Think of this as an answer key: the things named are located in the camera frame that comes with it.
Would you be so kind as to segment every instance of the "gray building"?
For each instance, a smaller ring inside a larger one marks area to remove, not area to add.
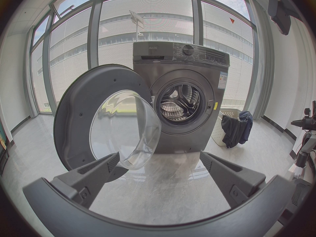
[[[103,2],[98,35],[98,64],[121,64],[133,68],[132,46],[136,25],[130,10],[144,18],[138,41],[161,40],[193,43],[192,0],[107,0]],[[91,7],[55,28],[50,35],[49,72],[58,104],[69,85],[88,70],[87,37]],[[222,107],[242,110],[253,70],[253,31],[239,18],[202,2],[204,45],[230,54],[231,66]],[[40,111],[47,96],[37,60],[42,44],[32,53],[32,78]]]

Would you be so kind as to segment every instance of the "white wall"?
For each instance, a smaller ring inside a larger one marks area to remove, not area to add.
[[[294,106],[298,86],[299,62],[295,41],[297,29],[292,25],[287,36],[281,34],[272,22],[271,29],[275,54],[274,80],[264,115],[285,129]]]
[[[23,86],[25,41],[26,34],[15,34],[5,39],[1,49],[1,119],[4,119],[2,122],[6,123],[9,131],[30,115]]]
[[[306,26],[294,18],[291,18],[291,22],[287,36],[279,33],[276,25],[271,23],[275,73],[265,116],[297,137],[295,151],[305,132],[290,123],[301,119],[304,109],[312,108],[312,100],[316,100],[316,55]]]

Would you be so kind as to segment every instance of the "white laundry basket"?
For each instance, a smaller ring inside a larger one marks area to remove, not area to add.
[[[223,115],[227,115],[227,116],[230,116],[232,118],[239,118],[239,113],[240,113],[240,111],[237,109],[221,109],[220,110],[218,117],[217,117],[217,120],[216,120],[216,123],[215,123],[215,126],[214,126],[214,129],[213,129],[213,132],[212,132],[212,135],[211,135],[213,140],[216,142],[217,145],[225,146],[225,143],[223,142],[225,132],[222,129]]]

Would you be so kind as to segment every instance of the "navy cloth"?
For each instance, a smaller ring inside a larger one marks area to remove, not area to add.
[[[252,128],[252,115],[249,111],[243,111],[241,113],[239,113],[239,119],[241,121],[246,121],[246,127],[245,130],[240,138],[239,143],[240,144],[244,144],[246,141],[248,141],[249,138],[249,134],[251,132],[251,128]]]
[[[246,125],[247,121],[245,120],[241,121],[227,115],[223,116],[222,128],[226,134],[222,141],[226,144],[227,148],[232,148],[239,143]]]

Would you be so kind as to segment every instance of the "marble floor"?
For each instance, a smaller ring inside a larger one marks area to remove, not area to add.
[[[0,182],[20,213],[42,236],[52,236],[36,217],[22,187],[37,178],[52,180],[66,172],[53,142],[53,117],[39,115],[13,134]],[[293,164],[289,152],[294,141],[271,124],[254,121],[249,141],[234,148],[218,146],[210,138],[205,151],[262,172],[266,181],[285,175]],[[230,209],[199,160],[199,153],[154,154],[143,168],[104,185],[91,211],[140,224],[176,224],[213,216]]]

